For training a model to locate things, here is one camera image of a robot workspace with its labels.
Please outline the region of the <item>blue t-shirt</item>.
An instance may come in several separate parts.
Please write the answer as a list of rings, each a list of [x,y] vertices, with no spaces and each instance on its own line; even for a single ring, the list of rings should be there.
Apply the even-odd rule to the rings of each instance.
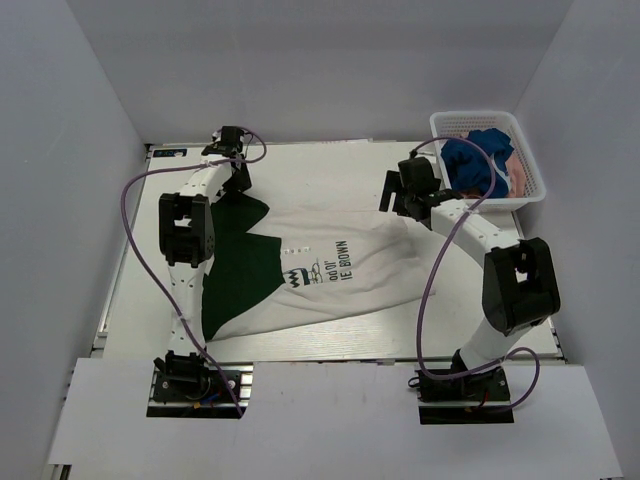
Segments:
[[[466,136],[493,160],[496,182],[490,198],[505,198],[511,189],[506,166],[514,152],[511,138],[501,130],[471,130]],[[460,192],[482,196],[491,184],[491,169],[483,155],[470,145],[448,140],[441,149],[441,158],[447,169],[451,187]]]

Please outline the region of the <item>pink t-shirt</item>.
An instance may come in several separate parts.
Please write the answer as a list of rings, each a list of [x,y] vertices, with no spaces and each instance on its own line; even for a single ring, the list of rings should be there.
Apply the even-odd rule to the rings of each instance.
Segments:
[[[482,148],[492,160],[493,168],[476,149],[471,148],[471,157],[466,164],[462,190],[473,197],[485,195],[491,184],[491,172],[496,175],[495,186],[490,198],[523,197],[526,186],[524,167],[515,153],[512,139],[503,131],[491,128],[472,130],[467,140]]]

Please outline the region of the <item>white green-sleeved printed t-shirt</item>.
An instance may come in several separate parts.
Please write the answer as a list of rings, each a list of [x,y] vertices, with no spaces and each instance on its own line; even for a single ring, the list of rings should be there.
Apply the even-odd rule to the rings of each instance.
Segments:
[[[422,295],[425,263],[397,216],[272,210],[244,194],[212,204],[211,215],[207,341],[365,315]]]

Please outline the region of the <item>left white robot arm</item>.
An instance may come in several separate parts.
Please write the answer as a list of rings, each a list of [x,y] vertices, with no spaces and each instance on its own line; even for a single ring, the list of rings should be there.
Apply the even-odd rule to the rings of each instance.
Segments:
[[[174,307],[168,349],[177,355],[197,355],[206,347],[201,311],[204,275],[214,257],[211,206],[251,186],[244,144],[252,138],[241,127],[222,127],[184,185],[159,199],[159,246]]]

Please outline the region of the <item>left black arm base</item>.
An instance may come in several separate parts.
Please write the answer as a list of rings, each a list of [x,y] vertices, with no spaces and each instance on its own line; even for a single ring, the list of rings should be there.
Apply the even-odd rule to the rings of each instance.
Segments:
[[[239,419],[253,381],[250,367],[218,371],[196,353],[168,352],[154,360],[149,418]]]

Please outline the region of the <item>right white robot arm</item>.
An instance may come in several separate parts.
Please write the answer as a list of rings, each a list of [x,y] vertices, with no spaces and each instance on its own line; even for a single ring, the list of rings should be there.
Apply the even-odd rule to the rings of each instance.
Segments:
[[[516,351],[517,342],[559,311],[561,306],[548,244],[504,231],[476,212],[451,189],[443,189],[424,157],[399,162],[386,173],[379,209],[393,211],[444,236],[442,245],[457,245],[483,270],[483,318],[471,338],[452,358],[450,370],[423,373],[451,381],[461,397],[472,399],[488,385],[486,372]]]

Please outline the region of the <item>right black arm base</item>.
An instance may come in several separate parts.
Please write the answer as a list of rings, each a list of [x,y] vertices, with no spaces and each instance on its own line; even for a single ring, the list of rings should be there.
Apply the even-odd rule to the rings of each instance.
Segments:
[[[510,390],[502,368],[447,381],[429,379],[417,370],[408,387],[417,393],[421,425],[514,422]]]

